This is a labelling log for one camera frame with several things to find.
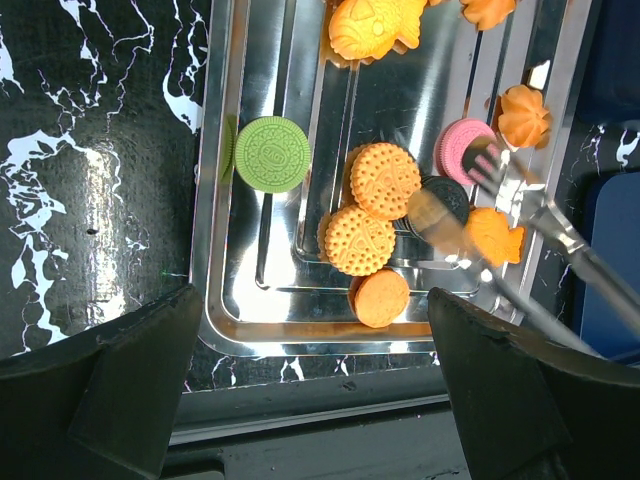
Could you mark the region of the pink round cookie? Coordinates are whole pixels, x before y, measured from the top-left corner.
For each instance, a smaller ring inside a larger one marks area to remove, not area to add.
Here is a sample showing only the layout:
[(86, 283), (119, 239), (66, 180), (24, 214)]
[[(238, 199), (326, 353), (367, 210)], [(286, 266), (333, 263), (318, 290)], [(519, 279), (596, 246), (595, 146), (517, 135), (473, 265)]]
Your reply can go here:
[(434, 159), (441, 175), (463, 186), (472, 186), (463, 166), (462, 157), (467, 147), (481, 136), (496, 138), (489, 125), (475, 118), (463, 118), (448, 125), (439, 135), (434, 147)]

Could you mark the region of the blue tin lid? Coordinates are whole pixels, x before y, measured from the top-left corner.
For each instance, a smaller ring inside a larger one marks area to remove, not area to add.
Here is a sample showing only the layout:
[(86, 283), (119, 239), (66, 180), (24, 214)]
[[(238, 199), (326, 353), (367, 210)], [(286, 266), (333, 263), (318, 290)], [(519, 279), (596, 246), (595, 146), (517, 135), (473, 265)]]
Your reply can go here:
[[(580, 233), (596, 254), (631, 288), (639, 289), (639, 173), (599, 179), (587, 191)], [(572, 326), (604, 357), (639, 365), (639, 337), (606, 300), (581, 280), (575, 281)]]

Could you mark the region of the black sandwich cookie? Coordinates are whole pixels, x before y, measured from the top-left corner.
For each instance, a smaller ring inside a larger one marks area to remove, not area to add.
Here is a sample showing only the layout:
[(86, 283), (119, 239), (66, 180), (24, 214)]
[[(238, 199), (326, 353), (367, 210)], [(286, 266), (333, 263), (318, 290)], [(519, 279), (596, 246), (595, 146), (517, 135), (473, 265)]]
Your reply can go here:
[(447, 210), (461, 226), (470, 215), (469, 197), (457, 181), (443, 176), (425, 176), (421, 186), (409, 197), (407, 214), (392, 223), (427, 242), (438, 237), (438, 228)]

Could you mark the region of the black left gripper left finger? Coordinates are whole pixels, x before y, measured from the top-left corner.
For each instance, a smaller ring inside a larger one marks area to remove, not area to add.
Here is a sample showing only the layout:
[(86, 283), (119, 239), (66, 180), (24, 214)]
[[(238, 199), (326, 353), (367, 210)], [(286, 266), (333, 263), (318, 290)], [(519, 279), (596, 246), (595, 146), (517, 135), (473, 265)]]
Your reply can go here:
[(2, 478), (158, 478), (202, 308), (187, 285), (2, 360)]

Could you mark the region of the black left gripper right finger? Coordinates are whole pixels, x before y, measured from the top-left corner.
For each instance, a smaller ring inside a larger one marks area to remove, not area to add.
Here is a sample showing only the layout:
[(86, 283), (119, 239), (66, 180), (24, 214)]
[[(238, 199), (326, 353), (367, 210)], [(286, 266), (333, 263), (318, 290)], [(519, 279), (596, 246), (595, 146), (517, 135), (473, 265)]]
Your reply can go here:
[(636, 479), (639, 371), (434, 288), (428, 321), (474, 479)]

